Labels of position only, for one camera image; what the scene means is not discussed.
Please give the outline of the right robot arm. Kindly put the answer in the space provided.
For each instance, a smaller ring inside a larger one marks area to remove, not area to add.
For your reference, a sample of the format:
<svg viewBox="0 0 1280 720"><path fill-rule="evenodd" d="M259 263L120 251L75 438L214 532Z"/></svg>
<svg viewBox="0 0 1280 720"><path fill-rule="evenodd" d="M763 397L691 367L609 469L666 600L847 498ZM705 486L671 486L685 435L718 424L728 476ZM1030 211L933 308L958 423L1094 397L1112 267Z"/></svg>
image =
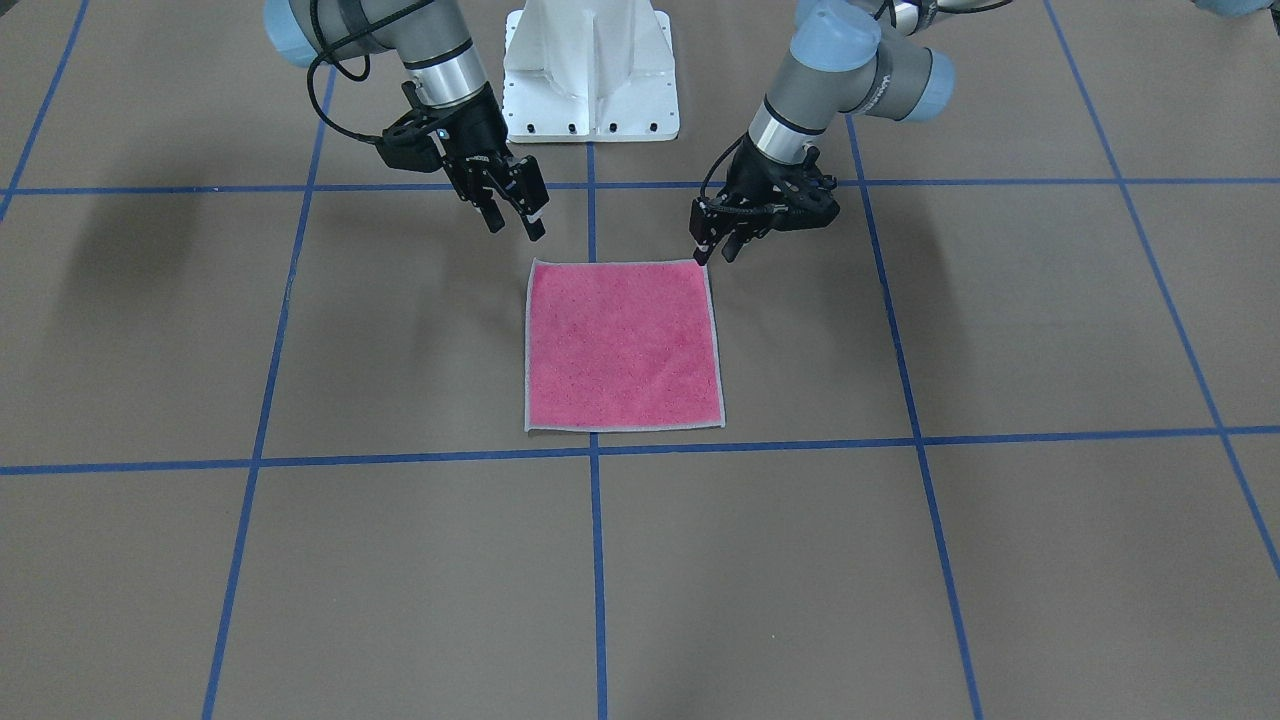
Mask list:
<svg viewBox="0 0 1280 720"><path fill-rule="evenodd" d="M526 236L545 234L549 201L538 160L515 156L504 113L456 1L265 1L264 29L276 53L306 69L308 101L337 133L376 150L394 170L444 172L460 200L495 233L507 202ZM364 82L371 56L394 53L407 74L410 109L380 135L334 122L315 87L320 67Z"/></svg>

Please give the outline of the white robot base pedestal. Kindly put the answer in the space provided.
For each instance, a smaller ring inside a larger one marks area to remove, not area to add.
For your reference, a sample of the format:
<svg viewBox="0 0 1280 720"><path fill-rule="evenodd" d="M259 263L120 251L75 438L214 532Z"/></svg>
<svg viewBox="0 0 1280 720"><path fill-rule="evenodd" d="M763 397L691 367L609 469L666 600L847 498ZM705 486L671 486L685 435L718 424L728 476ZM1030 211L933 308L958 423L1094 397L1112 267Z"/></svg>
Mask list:
<svg viewBox="0 0 1280 720"><path fill-rule="evenodd" d="M516 143L678 137L669 14L649 1L526 1L504 22L502 111Z"/></svg>

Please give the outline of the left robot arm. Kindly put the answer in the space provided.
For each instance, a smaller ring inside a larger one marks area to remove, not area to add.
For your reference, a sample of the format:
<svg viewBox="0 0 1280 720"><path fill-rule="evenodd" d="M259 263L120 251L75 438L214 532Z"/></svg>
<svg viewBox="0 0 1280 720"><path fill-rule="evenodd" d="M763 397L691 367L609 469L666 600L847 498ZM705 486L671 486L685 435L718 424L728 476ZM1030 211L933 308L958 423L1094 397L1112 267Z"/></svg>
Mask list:
<svg viewBox="0 0 1280 720"><path fill-rule="evenodd" d="M773 232L829 225L836 179L818 165L818 140L841 115L925 122L948 104L952 61L915 42L963 1L801 1L786 54L749 127L717 159L719 190L692 200L692 256L732 261Z"/></svg>

